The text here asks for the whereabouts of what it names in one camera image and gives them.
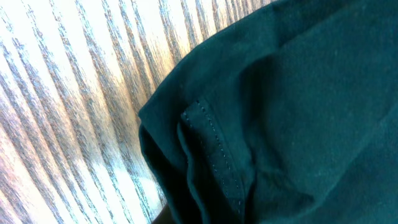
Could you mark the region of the black shorts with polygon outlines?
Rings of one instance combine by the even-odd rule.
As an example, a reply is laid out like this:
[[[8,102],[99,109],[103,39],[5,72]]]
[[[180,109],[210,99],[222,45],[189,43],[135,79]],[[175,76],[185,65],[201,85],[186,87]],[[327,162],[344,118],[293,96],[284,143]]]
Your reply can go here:
[[[139,112],[160,223],[396,223],[397,1],[276,1]]]

